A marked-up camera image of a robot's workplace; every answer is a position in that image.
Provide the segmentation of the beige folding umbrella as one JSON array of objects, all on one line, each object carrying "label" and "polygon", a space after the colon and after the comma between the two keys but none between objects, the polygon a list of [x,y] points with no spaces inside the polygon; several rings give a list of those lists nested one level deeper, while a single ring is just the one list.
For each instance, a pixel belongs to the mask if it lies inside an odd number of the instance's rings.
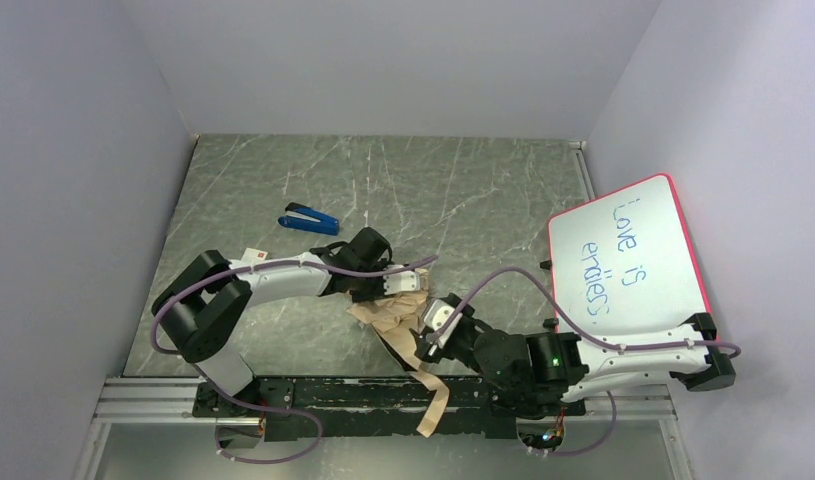
[{"label": "beige folding umbrella", "polygon": [[391,356],[402,369],[422,384],[433,397],[428,401],[424,416],[416,431],[425,438],[436,431],[448,405],[450,389],[433,373],[427,371],[416,356],[414,333],[420,330],[420,315],[430,298],[429,272],[418,269],[421,286],[417,292],[399,293],[393,297],[354,303],[347,313],[361,324],[370,326],[383,344],[392,350]]}]

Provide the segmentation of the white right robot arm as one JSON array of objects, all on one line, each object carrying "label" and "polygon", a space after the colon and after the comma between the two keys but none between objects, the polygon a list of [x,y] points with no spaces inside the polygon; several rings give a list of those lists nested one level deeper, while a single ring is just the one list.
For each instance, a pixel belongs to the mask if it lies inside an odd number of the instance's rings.
[{"label": "white right robot arm", "polygon": [[665,348],[634,350],[632,335],[593,343],[553,329],[508,333],[475,318],[471,306],[457,312],[459,300],[450,294],[430,302],[412,332],[415,354],[427,363],[454,360],[479,374],[488,385],[490,409],[499,416],[579,415],[584,398],[647,385],[659,374],[691,392],[724,389],[736,380],[732,359],[716,345],[716,328],[707,313],[653,333],[666,341]]}]

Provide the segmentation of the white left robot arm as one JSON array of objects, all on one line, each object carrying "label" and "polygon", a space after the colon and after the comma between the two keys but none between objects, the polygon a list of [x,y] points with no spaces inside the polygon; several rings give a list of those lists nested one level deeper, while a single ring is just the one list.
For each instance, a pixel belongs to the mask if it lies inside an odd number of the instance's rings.
[{"label": "white left robot arm", "polygon": [[216,250],[199,254],[151,307],[152,347],[156,334],[171,340],[179,355],[222,391],[237,396],[251,388],[254,373],[231,346],[230,337],[250,307],[296,297],[348,293],[354,299],[384,294],[382,271],[392,263],[388,240],[371,227],[348,242],[316,247],[295,257],[231,261]]}]

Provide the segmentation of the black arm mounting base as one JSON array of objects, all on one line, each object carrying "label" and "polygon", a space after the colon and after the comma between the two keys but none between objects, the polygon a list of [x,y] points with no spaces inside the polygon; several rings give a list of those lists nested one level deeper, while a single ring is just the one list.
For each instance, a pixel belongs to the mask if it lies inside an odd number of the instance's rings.
[{"label": "black arm mounting base", "polygon": [[[440,435],[481,434],[487,439],[515,439],[518,421],[553,420],[559,414],[582,416],[583,401],[561,405],[528,403],[488,385],[477,376],[446,375],[446,411],[435,431]],[[241,395],[267,412],[244,408],[222,398],[208,383],[199,384],[191,414],[225,425],[262,421],[267,442],[326,437],[415,436],[433,398],[409,376],[328,377],[262,376]]]}]

